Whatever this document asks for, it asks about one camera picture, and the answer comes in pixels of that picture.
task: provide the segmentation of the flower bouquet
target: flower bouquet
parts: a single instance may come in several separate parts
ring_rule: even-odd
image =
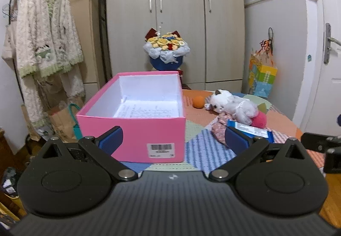
[[[151,29],[143,46],[150,56],[152,66],[158,71],[175,71],[191,50],[177,31],[160,36],[160,31]]]

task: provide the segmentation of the teal handle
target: teal handle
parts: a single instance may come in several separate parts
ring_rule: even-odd
[[[78,122],[77,122],[77,120],[76,120],[76,118],[75,118],[75,116],[74,116],[74,114],[73,114],[73,112],[71,110],[71,107],[75,107],[78,111],[80,110],[80,108],[79,108],[79,106],[77,104],[74,104],[74,103],[71,103],[69,105],[69,113],[70,113],[72,119],[74,120],[74,122],[78,125]]]

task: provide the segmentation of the pink pom-pom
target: pink pom-pom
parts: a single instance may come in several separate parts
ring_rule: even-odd
[[[251,118],[251,126],[264,129],[266,127],[266,115],[262,111],[258,111],[258,115]]]

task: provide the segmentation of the patchwork tablecloth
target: patchwork tablecloth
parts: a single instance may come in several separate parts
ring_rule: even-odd
[[[209,97],[207,91],[183,90],[183,104],[186,113],[185,161],[171,164],[141,164],[123,162],[127,167],[142,171],[204,171],[206,174],[231,160],[236,154],[219,143],[211,133],[212,124],[217,122],[217,114],[192,106],[192,98],[197,95]],[[296,125],[276,109],[270,102],[257,96],[238,94],[256,104],[266,103],[267,128],[272,131],[276,143],[284,143],[289,137],[301,138],[302,132]],[[318,168],[323,167],[323,154],[308,150]]]

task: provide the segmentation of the metal screw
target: metal screw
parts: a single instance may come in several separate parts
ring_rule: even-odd
[[[130,170],[130,169],[123,169],[121,171],[118,172],[118,176],[121,178],[132,178],[134,177],[135,172]]]
[[[228,177],[228,171],[224,169],[217,169],[217,170],[212,171],[212,175],[215,178],[226,178]]]

